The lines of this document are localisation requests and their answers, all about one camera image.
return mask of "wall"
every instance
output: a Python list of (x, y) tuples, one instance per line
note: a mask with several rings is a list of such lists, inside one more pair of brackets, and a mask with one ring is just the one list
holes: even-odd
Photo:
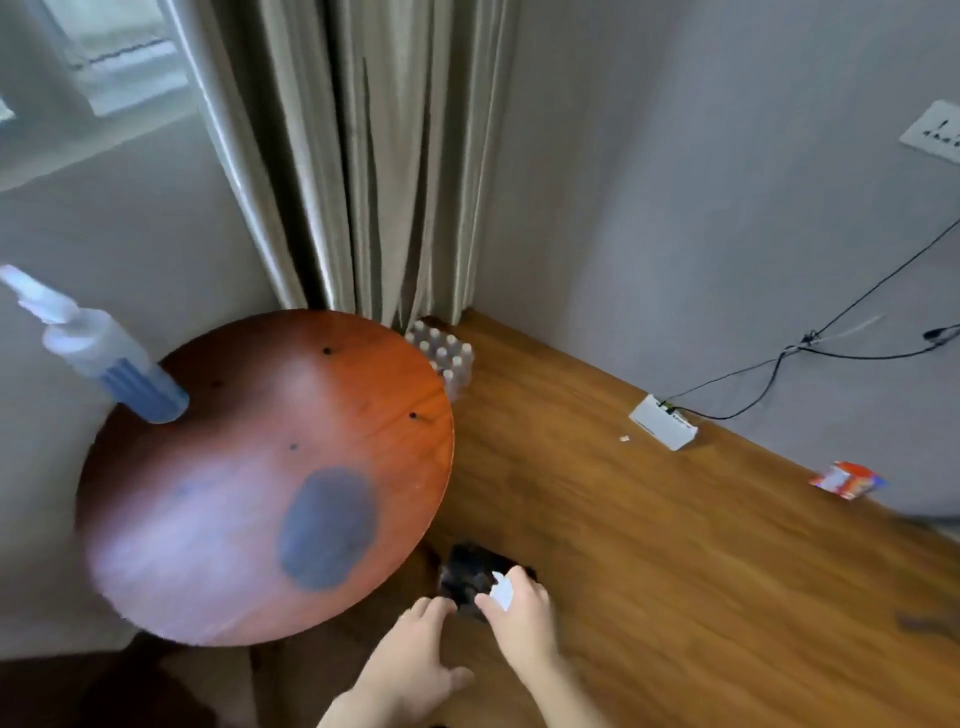
[[(276, 308), (191, 115), (0, 193), (0, 260), (109, 310), (151, 353)], [(132, 629), (87, 586), (73, 496), (110, 402), (0, 291), (0, 659), (111, 649)]]
[[(525, 0), (476, 307), (661, 396), (776, 355), (960, 215), (960, 167), (897, 142), (960, 102), (958, 28), (952, 0)], [(877, 313), (833, 348), (960, 323), (960, 231), (834, 330)], [(731, 413), (768, 372), (684, 402)], [(794, 356), (727, 426), (960, 513), (960, 341)]]

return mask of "wall socket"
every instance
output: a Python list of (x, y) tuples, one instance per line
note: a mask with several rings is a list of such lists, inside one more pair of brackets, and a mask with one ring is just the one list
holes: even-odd
[(960, 164), (960, 107), (947, 101), (934, 101), (903, 133), (900, 141)]

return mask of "white spray bottle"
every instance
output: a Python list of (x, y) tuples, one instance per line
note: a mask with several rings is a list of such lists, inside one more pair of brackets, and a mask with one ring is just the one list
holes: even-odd
[(16, 291), (21, 306), (47, 324), (43, 346), (48, 352), (99, 381), (148, 423), (173, 422), (183, 414), (189, 396), (108, 313), (80, 308), (12, 265), (0, 266), (0, 280)]

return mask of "wooden floor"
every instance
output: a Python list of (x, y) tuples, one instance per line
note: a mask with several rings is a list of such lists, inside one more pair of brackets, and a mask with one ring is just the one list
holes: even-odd
[[(636, 388), (479, 315), (458, 333), (477, 362), (426, 540), (534, 566), (615, 725), (960, 725), (960, 644), (895, 620), (955, 609), (960, 547), (715, 425), (670, 452), (627, 420)], [(285, 722), (315, 725), (431, 578), (414, 557), (268, 655)], [(488, 627), (451, 619), (444, 656), (478, 681), (431, 724), (541, 725)]]

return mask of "orange tabletop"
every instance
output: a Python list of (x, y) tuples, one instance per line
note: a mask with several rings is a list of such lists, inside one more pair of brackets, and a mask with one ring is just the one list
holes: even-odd
[(117, 406), (77, 493), (97, 590), (188, 644), (262, 643), (343, 612), (411, 553), (444, 496), (453, 417), (402, 336), (279, 311), (217, 328), (163, 367), (168, 425)]

